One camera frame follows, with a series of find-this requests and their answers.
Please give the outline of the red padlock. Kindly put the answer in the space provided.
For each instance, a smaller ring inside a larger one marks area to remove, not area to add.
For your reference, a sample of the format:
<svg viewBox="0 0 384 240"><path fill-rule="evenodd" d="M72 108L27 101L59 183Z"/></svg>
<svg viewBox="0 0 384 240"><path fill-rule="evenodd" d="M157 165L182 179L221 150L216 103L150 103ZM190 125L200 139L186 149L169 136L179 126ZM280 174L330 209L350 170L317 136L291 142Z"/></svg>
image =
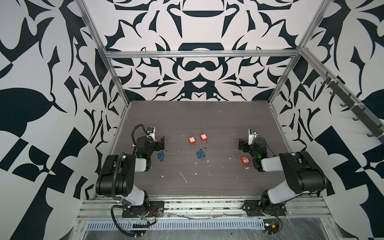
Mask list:
<svg viewBox="0 0 384 240"><path fill-rule="evenodd" d="M243 156L241 155L240 151L239 150L235 150L235 155L236 156L239 156L239 159L241 160L242 164L244 166L246 166L246 169L249 169L251 166L250 166L250 160L247 156Z"/></svg>
<svg viewBox="0 0 384 240"><path fill-rule="evenodd" d="M188 138L189 143L191 145L196 146L197 141L196 141L196 138L195 138L196 134L195 134L194 130L190 130L189 133L190 133L190 136Z"/></svg>
<svg viewBox="0 0 384 240"><path fill-rule="evenodd" d="M204 142L204 143L208 143L208 135L207 135L207 131L204 127L201 127L201 134L200 134L200 138L201 140Z"/></svg>

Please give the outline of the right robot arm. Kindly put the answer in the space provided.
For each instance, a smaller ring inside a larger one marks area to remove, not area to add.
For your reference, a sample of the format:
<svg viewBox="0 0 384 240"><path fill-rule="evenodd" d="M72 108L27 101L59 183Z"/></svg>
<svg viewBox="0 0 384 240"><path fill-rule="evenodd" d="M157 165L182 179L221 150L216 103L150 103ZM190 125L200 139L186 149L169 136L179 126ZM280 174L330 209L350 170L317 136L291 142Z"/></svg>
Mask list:
<svg viewBox="0 0 384 240"><path fill-rule="evenodd" d="M253 163L260 173L282 172L285 176L282 183L263 192L258 203L263 213L270 215L292 199L327 188L327 177L308 152L281 153L268 157L268 148L266 140L262 138L251 141L239 139L239 150L252 157L251 160L242 157L244 164Z"/></svg>

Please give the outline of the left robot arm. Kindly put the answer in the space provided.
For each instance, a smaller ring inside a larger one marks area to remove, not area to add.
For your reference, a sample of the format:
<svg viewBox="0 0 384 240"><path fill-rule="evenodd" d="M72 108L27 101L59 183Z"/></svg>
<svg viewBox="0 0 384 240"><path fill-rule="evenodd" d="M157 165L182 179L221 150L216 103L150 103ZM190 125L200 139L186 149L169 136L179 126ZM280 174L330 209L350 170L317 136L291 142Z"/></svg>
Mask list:
<svg viewBox="0 0 384 240"><path fill-rule="evenodd" d="M150 170L152 154L163 153L165 138L156 139L156 128L139 124L131 132L134 151L108 155L96 182L96 194L111 197L127 207L149 208L148 194L134 184L135 173Z"/></svg>

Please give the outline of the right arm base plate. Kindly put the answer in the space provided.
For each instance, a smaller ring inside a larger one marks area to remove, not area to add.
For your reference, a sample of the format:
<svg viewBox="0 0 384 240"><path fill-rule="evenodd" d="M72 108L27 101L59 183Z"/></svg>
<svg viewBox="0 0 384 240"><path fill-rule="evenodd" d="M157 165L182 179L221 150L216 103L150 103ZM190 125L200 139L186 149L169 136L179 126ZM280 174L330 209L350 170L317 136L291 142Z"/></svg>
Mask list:
<svg viewBox="0 0 384 240"><path fill-rule="evenodd" d="M248 217L262 217L262 216L286 216L285 204L266 204L261 200L245 200L242 210L246 212Z"/></svg>

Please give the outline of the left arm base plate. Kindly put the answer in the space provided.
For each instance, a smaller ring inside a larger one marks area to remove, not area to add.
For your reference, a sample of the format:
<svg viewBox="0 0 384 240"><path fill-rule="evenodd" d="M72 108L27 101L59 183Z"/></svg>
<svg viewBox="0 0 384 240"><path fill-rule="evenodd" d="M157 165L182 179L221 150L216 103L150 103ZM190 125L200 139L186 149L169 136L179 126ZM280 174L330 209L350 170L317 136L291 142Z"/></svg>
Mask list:
<svg viewBox="0 0 384 240"><path fill-rule="evenodd" d="M138 218L139 216L152 217L161 216L164 213L164 201L149 201L141 206L124 208L123 218Z"/></svg>

